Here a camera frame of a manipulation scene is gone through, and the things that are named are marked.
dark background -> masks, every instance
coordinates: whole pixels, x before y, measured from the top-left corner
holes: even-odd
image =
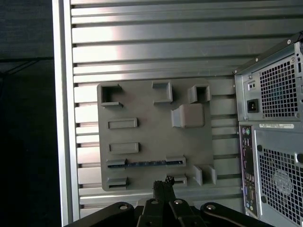
[[[0,61],[53,57],[52,1],[0,3]],[[21,63],[0,63],[0,72]],[[0,79],[2,207],[13,215],[4,215],[8,226],[60,226],[56,136],[53,60]]]

